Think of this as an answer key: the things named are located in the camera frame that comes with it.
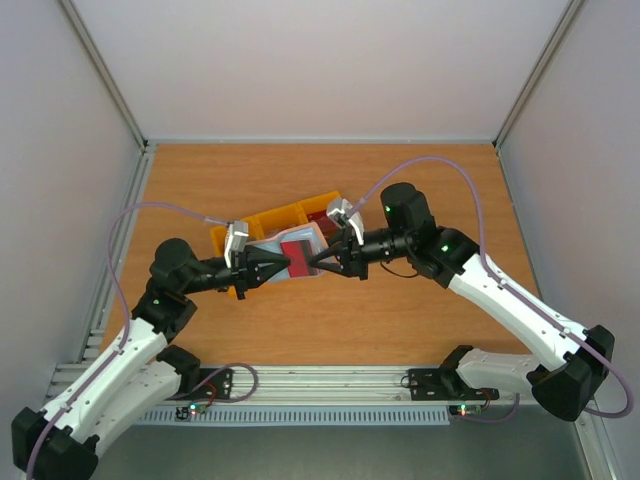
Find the gray floor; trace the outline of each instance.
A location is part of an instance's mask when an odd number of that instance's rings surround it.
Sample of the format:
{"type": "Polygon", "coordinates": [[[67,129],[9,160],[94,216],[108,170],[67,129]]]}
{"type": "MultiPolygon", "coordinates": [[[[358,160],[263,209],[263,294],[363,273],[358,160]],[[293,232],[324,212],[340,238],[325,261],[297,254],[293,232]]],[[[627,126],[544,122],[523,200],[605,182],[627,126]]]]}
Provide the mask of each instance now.
{"type": "Polygon", "coordinates": [[[92,480],[579,480],[573,424],[538,408],[501,425],[134,427],[92,480]]]}

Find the wooden tabletop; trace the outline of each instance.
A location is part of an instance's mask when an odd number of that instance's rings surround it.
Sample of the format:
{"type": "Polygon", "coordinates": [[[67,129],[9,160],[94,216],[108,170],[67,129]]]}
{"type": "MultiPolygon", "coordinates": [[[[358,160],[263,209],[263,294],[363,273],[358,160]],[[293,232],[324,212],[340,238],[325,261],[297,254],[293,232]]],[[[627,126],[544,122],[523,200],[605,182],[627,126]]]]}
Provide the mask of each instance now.
{"type": "MultiPolygon", "coordinates": [[[[392,167],[421,155],[443,155],[468,170],[484,207],[488,252],[511,277],[535,291],[490,145],[160,145],[144,200],[227,220],[331,190],[355,203],[392,167]]],[[[477,239],[472,197],[455,170],[422,163],[391,183],[398,181],[425,193],[440,225],[477,239]]],[[[384,226],[377,194],[362,215],[367,229],[384,226]]],[[[140,212],[122,275],[131,307],[144,291],[156,247],[167,238],[182,237],[199,258],[211,257],[208,228],[173,212],[140,212]]],[[[412,272],[405,260],[390,267],[412,272]]],[[[244,301],[217,292],[192,295],[198,311],[175,343],[203,364],[436,364],[458,344],[526,352],[482,310],[433,281],[397,278],[378,265],[370,267],[369,276],[360,281],[327,273],[291,280],[250,290],[244,301]]],[[[122,323],[120,309],[114,308],[106,342],[122,323]]]]}

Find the brown wood surface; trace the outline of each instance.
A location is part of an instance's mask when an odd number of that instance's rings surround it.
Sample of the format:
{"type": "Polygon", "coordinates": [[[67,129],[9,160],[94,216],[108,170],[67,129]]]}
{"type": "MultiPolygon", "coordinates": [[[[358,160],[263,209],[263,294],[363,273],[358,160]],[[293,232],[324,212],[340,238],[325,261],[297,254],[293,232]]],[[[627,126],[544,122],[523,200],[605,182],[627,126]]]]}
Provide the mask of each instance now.
{"type": "MultiPolygon", "coordinates": [[[[500,165],[489,145],[161,145],[144,199],[224,219],[336,189],[355,203],[390,168],[426,154],[447,156],[468,169],[482,198],[489,253],[533,291],[500,165]]],[[[439,224],[477,239],[472,198],[455,170],[423,163],[393,181],[414,183],[427,195],[439,224]]],[[[368,229],[384,225],[377,194],[362,214],[368,229]]],[[[208,228],[173,212],[140,212],[122,276],[131,307],[144,291],[156,247],[178,236],[199,257],[210,257],[208,228]]],[[[390,267],[411,272],[404,260],[390,267]]],[[[458,344],[526,351],[465,299],[423,278],[394,277],[378,265],[370,267],[364,282],[325,274],[252,290],[244,301],[216,292],[191,298],[198,311],[175,343],[204,364],[434,364],[458,344]]],[[[114,308],[106,342],[122,322],[121,310],[114,308]]]]}

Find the white backdrop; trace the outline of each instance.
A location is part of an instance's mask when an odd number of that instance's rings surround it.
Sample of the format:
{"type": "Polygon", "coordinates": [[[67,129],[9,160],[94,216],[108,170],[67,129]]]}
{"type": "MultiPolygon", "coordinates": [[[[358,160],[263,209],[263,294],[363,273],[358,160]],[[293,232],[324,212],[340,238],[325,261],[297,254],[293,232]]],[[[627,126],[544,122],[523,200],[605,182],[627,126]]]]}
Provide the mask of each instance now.
{"type": "MultiPolygon", "coordinates": [[[[616,336],[616,363],[640,392],[640,3],[588,2],[503,149],[545,300],[616,336]]],[[[615,411],[612,375],[596,395],[615,411]]],[[[638,478],[640,407],[607,431],[638,478]]]]}
{"type": "Polygon", "coordinates": [[[75,360],[137,148],[56,2],[0,2],[0,478],[9,424],[75,360]]]}
{"type": "Polygon", "coordinates": [[[566,0],[76,0],[152,139],[493,140],[566,0]]]}

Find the white panel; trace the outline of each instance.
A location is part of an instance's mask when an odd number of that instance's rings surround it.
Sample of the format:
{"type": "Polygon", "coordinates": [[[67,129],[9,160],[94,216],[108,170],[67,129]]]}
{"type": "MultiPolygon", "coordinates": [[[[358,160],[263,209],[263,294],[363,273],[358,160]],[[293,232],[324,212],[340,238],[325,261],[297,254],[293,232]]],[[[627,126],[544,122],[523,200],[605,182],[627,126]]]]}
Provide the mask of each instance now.
{"type": "Polygon", "coordinates": [[[77,354],[137,152],[56,2],[2,2],[0,62],[0,478],[14,478],[9,423],[77,354]]]}
{"type": "MultiPolygon", "coordinates": [[[[542,293],[616,336],[614,363],[640,391],[640,3],[588,2],[503,149],[542,293]]],[[[597,400],[624,396],[609,378],[597,400]]],[[[606,422],[638,477],[640,409],[606,422]]]]}
{"type": "Polygon", "coordinates": [[[76,0],[149,138],[493,140],[566,0],[76,0]]]}

